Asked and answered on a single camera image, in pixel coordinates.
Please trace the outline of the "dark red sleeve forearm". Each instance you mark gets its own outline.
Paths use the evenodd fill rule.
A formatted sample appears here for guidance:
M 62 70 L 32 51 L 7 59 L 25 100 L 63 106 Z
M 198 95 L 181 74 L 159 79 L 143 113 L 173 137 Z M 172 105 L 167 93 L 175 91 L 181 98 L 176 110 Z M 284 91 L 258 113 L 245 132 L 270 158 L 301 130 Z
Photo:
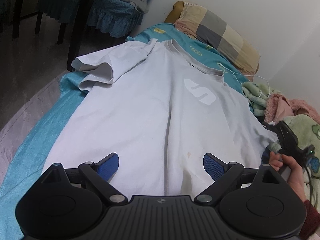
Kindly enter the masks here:
M 309 200 L 304 202 L 307 210 L 306 220 L 299 233 L 300 239 L 319 239 L 319 212 Z

